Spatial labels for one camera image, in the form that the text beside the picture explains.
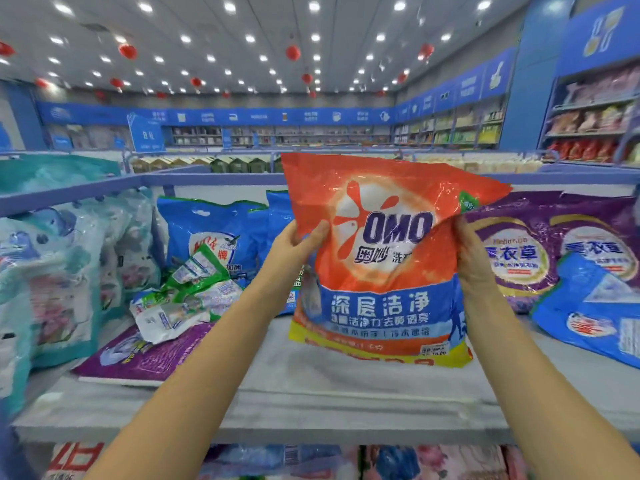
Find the human hand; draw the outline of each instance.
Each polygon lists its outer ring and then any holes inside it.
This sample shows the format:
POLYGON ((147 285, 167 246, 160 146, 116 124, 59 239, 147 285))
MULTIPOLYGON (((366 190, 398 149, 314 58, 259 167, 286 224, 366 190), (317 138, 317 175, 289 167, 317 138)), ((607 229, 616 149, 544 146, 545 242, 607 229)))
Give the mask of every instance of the human hand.
POLYGON ((465 296, 485 295, 497 290, 489 256, 467 220, 459 216, 454 221, 458 238, 458 277, 465 296))
POLYGON ((268 306, 273 307, 274 316, 284 308, 302 266, 322 245, 329 229, 329 222, 321 221, 306 238, 300 240, 298 226, 292 221, 273 241, 252 286, 255 283, 260 293, 268 297, 268 306))

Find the person's left hand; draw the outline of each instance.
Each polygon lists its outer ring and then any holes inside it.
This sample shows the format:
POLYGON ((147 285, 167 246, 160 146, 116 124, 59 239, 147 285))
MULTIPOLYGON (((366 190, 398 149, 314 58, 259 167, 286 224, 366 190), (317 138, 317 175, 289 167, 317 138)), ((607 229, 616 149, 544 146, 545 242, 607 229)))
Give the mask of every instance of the person's left hand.
POLYGON ((268 306, 273 307, 274 316, 284 308, 302 266, 322 245, 329 229, 329 222, 321 221, 306 238, 300 240, 298 226, 292 221, 273 241, 252 287, 259 288, 260 293, 268 297, 268 306))

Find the ceiling light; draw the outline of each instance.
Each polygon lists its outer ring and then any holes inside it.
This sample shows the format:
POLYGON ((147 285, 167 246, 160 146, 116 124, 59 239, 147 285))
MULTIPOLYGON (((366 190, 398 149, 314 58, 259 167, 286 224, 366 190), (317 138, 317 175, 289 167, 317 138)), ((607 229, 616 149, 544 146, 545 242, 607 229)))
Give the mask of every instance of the ceiling light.
POLYGON ((140 10, 142 10, 145 13, 151 13, 154 10, 153 7, 146 2, 139 2, 138 6, 140 7, 140 10))
POLYGON ((71 10, 71 8, 69 8, 64 3, 54 2, 53 6, 56 7, 56 10, 58 10, 60 13, 64 13, 65 15, 73 16, 73 14, 74 14, 74 11, 71 10))

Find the ceiling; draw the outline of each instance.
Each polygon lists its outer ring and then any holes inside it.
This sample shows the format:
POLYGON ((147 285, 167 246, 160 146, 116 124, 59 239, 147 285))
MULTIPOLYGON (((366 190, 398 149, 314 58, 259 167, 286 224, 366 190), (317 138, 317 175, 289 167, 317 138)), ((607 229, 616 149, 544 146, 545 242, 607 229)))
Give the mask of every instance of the ceiling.
POLYGON ((112 89, 109 79, 117 77, 131 83, 125 91, 171 89, 178 93, 184 88, 193 93, 189 78, 195 75, 206 81, 201 88, 206 93, 213 93, 214 88, 278 93, 277 79, 288 92, 301 93, 306 90, 301 80, 305 72, 319 79, 311 88, 325 92, 399 89, 391 82, 405 68, 411 71, 406 85, 529 0, 491 0, 484 11, 477 9, 482 0, 17 1, 0 0, 0 41, 17 52, 8 60, 10 65, 0 64, 0 79, 43 77, 56 84, 87 89, 89 82, 94 88, 112 89), (225 10, 225 1, 235 5, 235 13, 225 10), (311 12, 311 1, 319 3, 318 12, 311 12), (403 10, 394 10, 398 1, 405 2, 403 10), (54 3, 60 2, 73 15, 57 10, 54 3), (151 6, 152 12, 142 11, 140 2, 151 6), (91 30, 86 24, 97 26, 91 30), (311 40, 314 33, 321 37, 318 42, 311 40), (380 33, 384 41, 376 40, 380 33), (444 33, 452 34, 449 41, 441 41, 444 33), (247 42, 247 34, 255 42, 247 42), (116 35, 138 49, 135 61, 118 53, 116 35), (183 42, 182 35, 191 42, 183 42), (53 43, 51 37, 61 39, 62 44, 53 43), (302 51, 297 62, 285 56, 292 43, 302 51), (435 46, 428 66, 417 60, 423 43, 435 46), (319 61, 314 60, 315 54, 320 55, 319 61), (368 54, 373 54, 372 60, 366 59, 368 54), (156 55, 164 58, 163 64, 155 62, 156 55), (215 62, 207 61, 208 55, 215 62), (268 60, 261 62, 261 55, 268 60), (101 56, 111 62, 103 62, 101 56), (49 57, 60 64, 50 62, 49 57), (364 74, 358 73, 361 68, 364 74), (226 75, 225 69, 232 74, 226 75), (144 75, 136 75, 136 70, 144 75), (183 70, 189 75, 182 75, 183 70), (92 71, 100 72, 100 77, 92 71))

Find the blue pillar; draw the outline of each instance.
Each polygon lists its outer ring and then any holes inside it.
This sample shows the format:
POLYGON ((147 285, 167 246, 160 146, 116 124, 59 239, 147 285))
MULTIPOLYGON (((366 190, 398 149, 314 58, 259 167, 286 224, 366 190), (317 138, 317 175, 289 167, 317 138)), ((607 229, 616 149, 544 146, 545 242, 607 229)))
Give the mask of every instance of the blue pillar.
POLYGON ((575 0, 532 0, 525 15, 501 150, 532 150, 547 112, 556 65, 575 0))
POLYGON ((25 84, 0 81, 0 83, 2 82, 20 136, 22 136, 24 148, 33 151, 46 150, 44 129, 30 88, 25 84))

